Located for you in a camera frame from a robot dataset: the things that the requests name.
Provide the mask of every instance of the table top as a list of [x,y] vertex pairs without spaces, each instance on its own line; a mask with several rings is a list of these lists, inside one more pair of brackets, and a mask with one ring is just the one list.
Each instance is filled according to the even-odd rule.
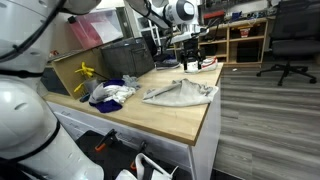
[[106,114],[102,114],[88,103],[81,103],[70,96],[49,93],[43,98],[49,102],[193,146],[197,142],[209,105],[156,106],[143,103],[143,94],[148,89],[165,87],[170,85],[172,80],[184,78],[199,84],[215,86],[219,81],[222,66],[223,63],[219,63],[216,70],[198,74],[184,74],[183,66],[170,70],[152,70],[139,78],[138,82],[142,88],[126,100],[121,110]]

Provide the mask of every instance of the red object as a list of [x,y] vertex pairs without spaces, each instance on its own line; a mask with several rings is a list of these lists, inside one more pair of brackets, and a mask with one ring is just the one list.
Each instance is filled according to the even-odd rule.
[[250,28],[240,29],[240,33],[241,33],[242,38],[248,37],[249,32],[250,32]]
[[91,49],[103,44],[101,37],[92,26],[92,23],[108,21],[105,12],[89,13],[77,16],[76,19],[77,21],[70,24],[70,27],[80,41],[83,49]]
[[203,15],[203,18],[204,19],[211,19],[211,18],[214,18],[214,17],[219,17],[219,16],[224,16],[224,11],[216,11],[216,12],[212,12],[212,13],[207,13],[205,15]]
[[100,152],[104,147],[106,147],[106,144],[105,144],[105,143],[101,144],[101,146],[99,146],[99,147],[95,147],[94,149],[95,149],[97,152]]
[[213,57],[213,61],[212,61],[210,64],[202,65],[201,68],[206,68],[206,67],[208,67],[208,66],[211,66],[212,64],[216,63],[216,61],[217,61],[217,57],[214,56],[214,57]]
[[132,163],[130,164],[130,169],[133,171],[137,170],[137,167],[135,166],[134,161],[132,161]]

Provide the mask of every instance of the white panel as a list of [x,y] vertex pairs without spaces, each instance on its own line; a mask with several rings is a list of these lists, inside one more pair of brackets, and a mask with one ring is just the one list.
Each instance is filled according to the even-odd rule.
[[78,129],[73,128],[72,126],[69,126],[68,124],[61,123],[63,128],[67,131],[67,133],[71,136],[71,138],[76,141],[79,139],[85,132],[80,131]]
[[185,144],[108,121],[100,117],[92,116],[55,103],[48,102],[48,104],[60,121],[69,124],[70,126],[74,126],[74,128],[80,131],[85,132],[93,130],[105,135],[111,129],[115,129],[118,132],[117,137],[122,140],[124,144],[131,145],[133,148],[138,148],[141,141],[146,140],[149,144],[148,151],[152,152],[155,157],[190,171],[188,146]]
[[197,180],[210,180],[221,130],[221,90],[210,104],[195,147],[192,147]]
[[123,0],[102,0],[96,9],[124,7]]

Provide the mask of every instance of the cardboard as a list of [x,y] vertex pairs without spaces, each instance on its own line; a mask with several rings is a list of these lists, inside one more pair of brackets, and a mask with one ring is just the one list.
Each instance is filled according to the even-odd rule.
[[[82,62],[85,62],[86,66],[94,68],[95,72],[109,78],[109,74],[106,70],[99,48],[93,48],[52,61],[52,66],[56,71],[57,76],[70,96],[74,99],[79,99],[86,93],[84,87],[81,90],[74,92],[74,89],[86,80],[81,73],[75,73],[76,70],[81,68]],[[97,75],[95,75],[95,77],[98,79],[104,79]]]

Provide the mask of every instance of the wall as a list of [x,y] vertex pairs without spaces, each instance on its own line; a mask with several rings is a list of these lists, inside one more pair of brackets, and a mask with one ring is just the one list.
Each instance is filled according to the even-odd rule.
[[252,2],[242,3],[242,4],[238,4],[238,5],[230,7],[228,9],[228,15],[229,15],[229,13],[239,12],[239,11],[242,11],[242,13],[260,11],[260,10],[263,10],[267,7],[268,7],[267,0],[257,0],[257,1],[252,1]]

